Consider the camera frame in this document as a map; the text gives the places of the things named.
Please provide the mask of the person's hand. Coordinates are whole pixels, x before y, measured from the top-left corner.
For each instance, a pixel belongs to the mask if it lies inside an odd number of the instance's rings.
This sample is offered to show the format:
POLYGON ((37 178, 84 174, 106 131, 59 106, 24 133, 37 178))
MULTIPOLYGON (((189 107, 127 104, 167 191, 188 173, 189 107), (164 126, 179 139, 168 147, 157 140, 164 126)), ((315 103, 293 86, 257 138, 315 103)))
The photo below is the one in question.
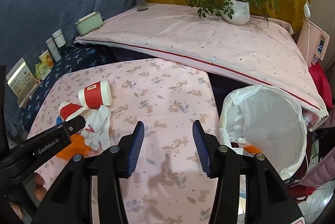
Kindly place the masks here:
MULTIPOLYGON (((34 202, 38 201, 38 203, 40 203, 47 190, 44 187, 45 184, 45 180, 43 179, 43 177, 35 172, 33 176, 30 176, 27 180, 26 180, 26 185, 31 188, 33 187, 33 190, 30 190, 30 193, 33 194, 34 196, 34 202)), ((13 203, 12 201, 9 201, 9 204, 12 208, 12 210, 16 213, 16 215, 19 217, 19 219, 22 221, 26 215, 26 213, 24 212, 24 210, 17 204, 13 203)))

